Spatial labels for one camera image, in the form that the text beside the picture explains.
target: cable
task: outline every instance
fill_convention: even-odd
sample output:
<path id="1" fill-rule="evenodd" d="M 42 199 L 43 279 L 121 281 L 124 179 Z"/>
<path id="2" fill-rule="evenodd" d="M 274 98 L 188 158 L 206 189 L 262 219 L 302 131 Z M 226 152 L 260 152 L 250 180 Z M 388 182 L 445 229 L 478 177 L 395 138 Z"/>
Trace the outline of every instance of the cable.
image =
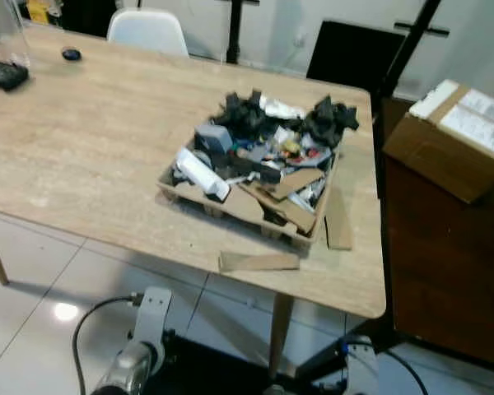
<path id="1" fill-rule="evenodd" d="M 354 341 L 351 341 L 351 342 L 348 342 L 347 344 L 356 344 L 356 345 L 359 345 L 359 346 L 369 346 L 369 347 L 372 347 L 373 348 L 373 344 L 371 344 L 369 342 L 354 342 Z M 390 350 L 385 350 L 383 352 L 387 356 L 390 356 L 390 357 L 394 358 L 398 363 L 400 363 L 402 366 L 404 366 L 404 368 L 413 376 L 413 378 L 417 382 L 417 385 L 421 389 L 422 395 L 428 395 L 428 391 L 426 390 L 425 384 L 422 382 L 421 378 L 419 377 L 419 374 L 417 374 L 417 372 L 413 369 L 412 366 L 410 366 L 410 364 L 406 360 L 404 360 L 403 358 L 401 358 L 400 356 L 398 356 L 397 354 L 395 354 L 394 352 L 392 352 Z"/>
<path id="2" fill-rule="evenodd" d="M 96 304 L 93 306 L 86 314 L 84 314 L 81 318 L 81 320 L 78 322 L 77 326 L 75 327 L 75 332 L 73 333 L 73 339 L 72 339 L 72 349 L 73 349 L 73 361 L 75 362 L 75 368 L 77 369 L 77 377 L 79 379 L 79 388 L 80 388 L 80 394 L 81 395 L 86 395 L 86 385 L 84 384 L 84 375 L 82 374 L 82 367 L 81 367 L 81 361 L 79 360 L 79 351 L 77 349 L 77 339 L 79 336 L 79 331 L 81 330 L 82 324 L 86 321 L 86 318 L 96 311 L 98 308 L 105 306 L 107 304 L 111 303 L 116 303 L 116 302 L 133 302 L 134 304 L 136 303 L 136 297 L 135 296 L 120 296 L 118 298 L 111 298 L 107 300 L 103 300 L 102 302 Z"/>

